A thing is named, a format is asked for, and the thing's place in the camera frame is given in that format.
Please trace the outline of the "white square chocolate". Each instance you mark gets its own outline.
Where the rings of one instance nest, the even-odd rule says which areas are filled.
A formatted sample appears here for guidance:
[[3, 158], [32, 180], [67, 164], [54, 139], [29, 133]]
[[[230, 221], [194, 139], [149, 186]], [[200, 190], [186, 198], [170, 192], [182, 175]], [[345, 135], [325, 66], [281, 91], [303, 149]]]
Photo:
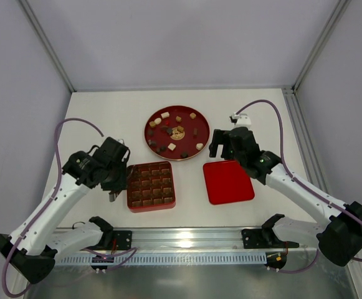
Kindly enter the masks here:
[[176, 148], [176, 145], [173, 144], [173, 143], [170, 143], [170, 144], [168, 145], [168, 149], [171, 150], [171, 151], [174, 151], [175, 148]]

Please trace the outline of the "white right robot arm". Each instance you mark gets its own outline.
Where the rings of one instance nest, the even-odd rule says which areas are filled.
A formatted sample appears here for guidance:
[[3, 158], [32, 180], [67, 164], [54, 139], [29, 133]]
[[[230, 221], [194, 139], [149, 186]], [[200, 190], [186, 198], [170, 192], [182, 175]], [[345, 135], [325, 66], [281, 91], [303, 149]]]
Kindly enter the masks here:
[[209, 155], [236, 161], [252, 179], [289, 198], [308, 213], [323, 231], [315, 234], [315, 247], [333, 264], [344, 267], [357, 260], [362, 249], [362, 205], [347, 204], [331, 197], [292, 173], [279, 156], [259, 148], [254, 134], [245, 126], [232, 130], [215, 129]]

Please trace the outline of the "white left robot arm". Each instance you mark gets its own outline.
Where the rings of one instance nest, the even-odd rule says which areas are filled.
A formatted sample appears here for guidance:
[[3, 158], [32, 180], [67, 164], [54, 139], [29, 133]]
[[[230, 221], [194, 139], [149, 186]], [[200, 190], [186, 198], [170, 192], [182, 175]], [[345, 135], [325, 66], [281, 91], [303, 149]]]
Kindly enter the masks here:
[[70, 210], [93, 188], [119, 194], [127, 188], [130, 150], [111, 137], [89, 152], [78, 151], [59, 173], [54, 187], [34, 212], [10, 234], [0, 234], [0, 253], [30, 284], [45, 279], [55, 264], [73, 253], [114, 240], [114, 228], [99, 216], [60, 237], [53, 233]]

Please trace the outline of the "square red chocolate box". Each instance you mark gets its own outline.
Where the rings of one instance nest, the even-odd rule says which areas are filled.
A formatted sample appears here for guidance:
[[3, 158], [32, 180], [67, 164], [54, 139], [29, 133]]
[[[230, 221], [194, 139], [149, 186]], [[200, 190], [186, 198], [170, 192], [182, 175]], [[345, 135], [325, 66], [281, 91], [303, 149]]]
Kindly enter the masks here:
[[127, 167], [126, 203], [131, 212], [172, 209], [176, 195], [171, 163], [134, 164]]

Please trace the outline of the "dark ridged square chocolate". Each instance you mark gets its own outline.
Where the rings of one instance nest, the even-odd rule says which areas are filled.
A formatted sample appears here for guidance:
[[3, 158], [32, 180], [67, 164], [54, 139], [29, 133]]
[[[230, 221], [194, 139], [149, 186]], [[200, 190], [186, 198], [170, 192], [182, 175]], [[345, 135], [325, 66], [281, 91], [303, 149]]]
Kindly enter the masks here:
[[184, 158], [185, 158], [185, 157], [188, 157], [188, 155], [189, 155], [189, 154], [188, 154], [188, 152], [186, 152], [186, 151], [184, 151], [184, 152], [181, 153], [181, 156], [184, 157]]

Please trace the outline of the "square red box lid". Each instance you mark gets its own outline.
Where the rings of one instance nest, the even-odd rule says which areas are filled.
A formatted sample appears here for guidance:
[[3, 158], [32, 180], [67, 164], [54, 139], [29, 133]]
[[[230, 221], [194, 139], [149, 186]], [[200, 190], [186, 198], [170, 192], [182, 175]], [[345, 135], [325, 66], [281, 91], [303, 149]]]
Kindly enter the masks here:
[[250, 177], [237, 161], [215, 161], [202, 167], [209, 202], [214, 205], [251, 201], [255, 197]]

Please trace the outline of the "round red tray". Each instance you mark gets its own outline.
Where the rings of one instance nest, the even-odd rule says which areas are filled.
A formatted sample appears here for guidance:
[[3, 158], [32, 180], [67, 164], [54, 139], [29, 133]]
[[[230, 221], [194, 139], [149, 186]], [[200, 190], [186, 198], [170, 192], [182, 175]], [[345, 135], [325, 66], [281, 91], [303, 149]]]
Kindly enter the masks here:
[[[161, 117], [161, 114], [164, 112], [169, 113], [168, 118]], [[191, 113], [195, 113], [197, 117], [195, 119], [191, 119]], [[182, 118], [181, 122], [176, 121], [177, 116]], [[155, 122], [156, 118], [161, 118], [161, 123], [156, 124], [154, 128], [151, 128], [150, 122]], [[182, 126], [184, 128], [182, 133], [177, 130], [178, 126]], [[167, 128], [171, 128], [173, 130], [172, 135], [166, 133]], [[196, 138], [193, 137], [194, 128], [198, 129], [198, 136]], [[148, 135], [148, 130], [153, 131], [154, 135]], [[191, 107], [173, 105], [159, 109], [149, 117], [144, 128], [143, 137], [149, 149], [160, 158], [169, 161], [182, 161], [193, 158], [202, 152], [209, 142], [210, 134], [211, 130], [209, 122], [202, 113]], [[150, 141], [155, 141], [156, 146], [150, 146]], [[170, 143], [176, 145], [174, 151], [168, 149], [168, 145]], [[198, 143], [203, 144], [201, 149], [196, 148]], [[166, 150], [159, 152], [158, 148], [160, 146], [165, 146]], [[184, 151], [188, 152], [188, 157], [184, 158], [181, 156], [181, 153]]]

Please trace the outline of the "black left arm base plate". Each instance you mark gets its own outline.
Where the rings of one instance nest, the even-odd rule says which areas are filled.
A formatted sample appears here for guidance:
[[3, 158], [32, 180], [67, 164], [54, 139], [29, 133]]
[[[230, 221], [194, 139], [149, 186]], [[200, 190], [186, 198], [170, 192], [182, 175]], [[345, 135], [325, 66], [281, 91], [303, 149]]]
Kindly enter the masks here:
[[131, 230], [111, 230], [104, 232], [96, 245], [88, 246], [90, 250], [118, 251], [131, 248], [133, 232]]

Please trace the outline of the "aluminium front rail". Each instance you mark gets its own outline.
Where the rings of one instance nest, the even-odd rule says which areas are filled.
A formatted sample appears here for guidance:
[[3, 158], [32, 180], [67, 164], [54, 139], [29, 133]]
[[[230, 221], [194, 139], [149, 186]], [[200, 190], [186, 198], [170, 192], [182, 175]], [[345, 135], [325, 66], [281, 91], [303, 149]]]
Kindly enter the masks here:
[[[38, 256], [50, 253], [55, 259], [58, 259], [60, 256], [68, 256], [81, 250], [89, 251], [88, 246], [96, 245], [102, 238], [103, 233], [111, 230], [121, 229], [101, 228], [91, 222], [61, 233], [49, 232], [43, 229], [29, 229], [25, 234], [12, 233], [10, 244], [26, 255]], [[139, 245], [147, 249], [188, 249], [194, 247], [197, 240], [196, 233], [186, 229], [137, 229], [132, 230], [132, 232], [130, 249], [97, 251], [118, 255]]]

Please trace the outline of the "aluminium rail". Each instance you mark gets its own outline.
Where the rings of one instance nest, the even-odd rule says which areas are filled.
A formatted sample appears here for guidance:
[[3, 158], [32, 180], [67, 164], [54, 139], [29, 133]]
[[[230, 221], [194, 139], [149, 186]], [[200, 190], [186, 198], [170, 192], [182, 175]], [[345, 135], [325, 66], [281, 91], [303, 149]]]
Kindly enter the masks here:
[[[12, 233], [10, 244], [26, 255], [38, 256], [50, 253], [55, 259], [58, 259], [60, 256], [68, 256], [81, 250], [89, 251], [88, 246], [96, 245], [102, 238], [103, 233], [111, 230], [121, 229], [101, 228], [91, 222], [61, 233], [49, 232], [43, 229], [29, 229], [25, 234]], [[137, 229], [132, 230], [132, 232], [130, 249], [97, 251], [118, 255], [139, 245], [147, 249], [188, 249], [194, 247], [197, 240], [196, 233], [186, 229]]]
[[298, 148], [302, 156], [307, 178], [316, 187], [329, 193], [328, 185], [320, 167], [318, 156], [308, 132], [308, 126], [302, 108], [298, 102], [298, 98], [292, 87], [282, 88], [282, 94], [293, 126]]

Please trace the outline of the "right side aluminium rail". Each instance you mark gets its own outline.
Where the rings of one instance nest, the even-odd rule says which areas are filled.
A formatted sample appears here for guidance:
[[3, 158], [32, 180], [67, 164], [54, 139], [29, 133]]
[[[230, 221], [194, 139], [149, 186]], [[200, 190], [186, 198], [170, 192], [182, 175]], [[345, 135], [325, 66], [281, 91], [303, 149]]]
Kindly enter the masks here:
[[308, 126], [302, 108], [298, 102], [298, 98], [292, 87], [282, 88], [282, 94], [293, 126], [298, 148], [302, 156], [307, 178], [316, 187], [329, 193], [328, 185], [320, 167], [318, 156], [308, 132]]

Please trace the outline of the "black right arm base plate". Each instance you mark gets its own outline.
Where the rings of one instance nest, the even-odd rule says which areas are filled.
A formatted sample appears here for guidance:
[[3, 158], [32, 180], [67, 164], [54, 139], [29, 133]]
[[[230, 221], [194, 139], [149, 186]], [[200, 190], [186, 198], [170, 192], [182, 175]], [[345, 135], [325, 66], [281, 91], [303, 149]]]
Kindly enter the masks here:
[[245, 249], [296, 249], [300, 244], [280, 240], [272, 229], [243, 229], [241, 231]]

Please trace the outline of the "right aluminium frame post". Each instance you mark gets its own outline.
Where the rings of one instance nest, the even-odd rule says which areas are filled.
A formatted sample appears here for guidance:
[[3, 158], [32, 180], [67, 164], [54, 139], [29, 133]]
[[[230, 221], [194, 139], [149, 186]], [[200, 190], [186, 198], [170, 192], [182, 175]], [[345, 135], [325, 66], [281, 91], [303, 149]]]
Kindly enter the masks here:
[[337, 1], [336, 6], [332, 9], [330, 16], [326, 20], [323, 29], [317, 37], [307, 59], [303, 64], [301, 71], [298, 73], [295, 82], [292, 85], [292, 90], [294, 92], [297, 92], [302, 86], [307, 75], [309, 74], [316, 60], [319, 58], [320, 54], [324, 50], [327, 42], [329, 41], [332, 33], [336, 29], [338, 23], [340, 22], [350, 3], [351, 0]]

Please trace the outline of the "aluminium frame post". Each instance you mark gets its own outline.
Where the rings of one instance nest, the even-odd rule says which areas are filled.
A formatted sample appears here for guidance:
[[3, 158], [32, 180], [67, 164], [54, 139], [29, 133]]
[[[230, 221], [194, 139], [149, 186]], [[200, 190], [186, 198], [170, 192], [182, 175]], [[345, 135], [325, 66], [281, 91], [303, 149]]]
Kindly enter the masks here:
[[67, 87], [68, 91], [70, 93], [76, 92], [74, 85], [72, 84], [69, 76], [67, 75], [64, 66], [62, 65], [58, 55], [56, 54], [52, 44], [50, 43], [48, 36], [44, 32], [44, 29], [42, 28], [37, 16], [35, 15], [35, 12], [33, 11], [29, 1], [18, 0], [17, 3], [23, 11], [27, 21], [31, 25], [49, 60], [51, 61], [59, 77], [62, 79], [63, 83]]
[[307, 59], [303, 64], [301, 71], [298, 73], [295, 82], [292, 85], [292, 90], [294, 92], [297, 92], [302, 86], [307, 75], [309, 74], [316, 60], [319, 58], [320, 54], [324, 50], [327, 42], [329, 41], [332, 33], [336, 29], [338, 23], [340, 22], [350, 3], [351, 0], [337, 1], [336, 6], [332, 9], [330, 16], [326, 20], [323, 29], [317, 37]]

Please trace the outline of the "left aluminium frame post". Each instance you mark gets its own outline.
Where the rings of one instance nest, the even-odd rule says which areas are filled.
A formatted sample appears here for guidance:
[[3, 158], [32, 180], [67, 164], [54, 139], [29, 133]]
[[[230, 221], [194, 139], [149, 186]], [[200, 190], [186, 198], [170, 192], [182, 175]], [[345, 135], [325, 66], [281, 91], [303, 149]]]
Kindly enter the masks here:
[[35, 15], [35, 12], [33, 11], [29, 1], [18, 0], [17, 3], [23, 11], [27, 21], [31, 25], [49, 60], [51, 61], [59, 77], [62, 79], [63, 83], [67, 87], [68, 91], [70, 93], [76, 92], [74, 85], [72, 84], [69, 76], [67, 75], [64, 66], [62, 65], [58, 55], [56, 54], [52, 44], [50, 43], [48, 36], [44, 32], [44, 29], [42, 28], [37, 16]]

